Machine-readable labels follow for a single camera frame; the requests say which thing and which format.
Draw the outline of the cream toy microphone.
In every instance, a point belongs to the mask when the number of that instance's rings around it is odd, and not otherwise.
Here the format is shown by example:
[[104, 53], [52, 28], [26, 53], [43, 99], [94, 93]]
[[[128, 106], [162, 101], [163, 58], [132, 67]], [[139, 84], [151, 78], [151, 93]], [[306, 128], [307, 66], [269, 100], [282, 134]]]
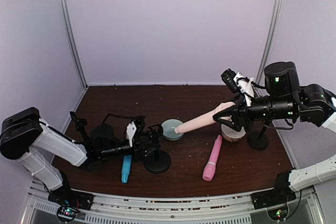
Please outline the cream toy microphone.
[[213, 119], [213, 116], [222, 111], [222, 110], [225, 110], [225, 109], [228, 109], [232, 106], [234, 106], [235, 103], [234, 102], [225, 102], [225, 103], [221, 103], [220, 105], [218, 105], [215, 109], [205, 113], [205, 114], [202, 114], [194, 119], [191, 119], [187, 122], [184, 122], [182, 123], [181, 125], [177, 126], [175, 129], [174, 129], [174, 132], [176, 134], [182, 134], [182, 133], [187, 133], [187, 132], [191, 132], [193, 130], [197, 130], [197, 129], [200, 129], [202, 127], [205, 127], [205, 126], [209, 126], [211, 124], [214, 124], [215, 121]]

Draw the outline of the pink toy microphone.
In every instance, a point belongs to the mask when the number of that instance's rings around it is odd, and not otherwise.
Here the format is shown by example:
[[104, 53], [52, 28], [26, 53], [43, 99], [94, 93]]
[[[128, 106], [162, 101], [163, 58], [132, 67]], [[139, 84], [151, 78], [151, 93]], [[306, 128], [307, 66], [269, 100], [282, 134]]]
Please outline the pink toy microphone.
[[217, 164], [218, 157], [221, 151], [222, 142], [223, 142], [223, 137], [221, 135], [218, 135], [214, 142], [208, 162], [205, 165], [204, 170], [203, 170], [202, 179], [206, 182], [210, 182], [215, 176], [216, 164]]

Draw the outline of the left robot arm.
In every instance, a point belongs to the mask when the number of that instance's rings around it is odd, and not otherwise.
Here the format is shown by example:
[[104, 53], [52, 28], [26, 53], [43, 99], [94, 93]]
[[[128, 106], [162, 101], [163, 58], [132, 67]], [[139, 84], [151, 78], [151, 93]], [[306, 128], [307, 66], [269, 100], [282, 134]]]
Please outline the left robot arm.
[[83, 140], [75, 141], [56, 130], [41, 118], [35, 107], [27, 108], [3, 121], [1, 131], [1, 154], [18, 161], [32, 176], [38, 178], [50, 191], [69, 191], [66, 176], [54, 168], [38, 151], [47, 150], [84, 170], [99, 168], [113, 156], [132, 155], [137, 160], [145, 159], [160, 147], [159, 137], [163, 128], [159, 124], [145, 126], [144, 116], [117, 115], [129, 124], [119, 140], [111, 125], [103, 121], [90, 133], [86, 132], [87, 120], [70, 112], [75, 129]]

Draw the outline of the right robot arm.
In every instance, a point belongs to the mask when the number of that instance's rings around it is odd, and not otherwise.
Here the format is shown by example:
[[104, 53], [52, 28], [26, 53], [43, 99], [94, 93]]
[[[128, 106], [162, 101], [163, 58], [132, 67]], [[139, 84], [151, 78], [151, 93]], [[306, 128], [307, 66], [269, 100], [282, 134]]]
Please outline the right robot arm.
[[[247, 105], [243, 96], [235, 104], [216, 112], [213, 120], [233, 130], [250, 130], [253, 122], [263, 121], [264, 128], [273, 120], [300, 120], [335, 132], [335, 94], [318, 84], [301, 86], [292, 61], [274, 62], [264, 69], [267, 96]], [[303, 169], [277, 175], [275, 188], [299, 191], [335, 178], [335, 156]]]

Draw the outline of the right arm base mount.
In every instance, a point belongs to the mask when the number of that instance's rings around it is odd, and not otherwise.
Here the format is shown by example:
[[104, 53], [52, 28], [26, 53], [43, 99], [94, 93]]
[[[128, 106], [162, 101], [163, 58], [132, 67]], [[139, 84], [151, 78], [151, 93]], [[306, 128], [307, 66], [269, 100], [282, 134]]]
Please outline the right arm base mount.
[[273, 189], [251, 194], [254, 209], [266, 209], [272, 221], [285, 221], [289, 217], [288, 203], [297, 198], [296, 193], [289, 187], [290, 173], [291, 171], [279, 173]]

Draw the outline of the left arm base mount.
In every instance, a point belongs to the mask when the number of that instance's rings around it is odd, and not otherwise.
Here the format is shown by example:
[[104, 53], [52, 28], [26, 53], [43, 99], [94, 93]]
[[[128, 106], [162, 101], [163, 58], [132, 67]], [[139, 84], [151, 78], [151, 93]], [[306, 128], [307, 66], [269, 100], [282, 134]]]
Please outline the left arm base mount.
[[91, 210], [93, 202], [93, 194], [83, 193], [72, 190], [70, 183], [64, 172], [60, 172], [62, 178], [61, 187], [50, 190], [44, 185], [45, 191], [48, 193], [48, 200], [59, 205], [56, 211], [56, 217], [61, 223], [69, 223], [73, 221], [82, 210]]

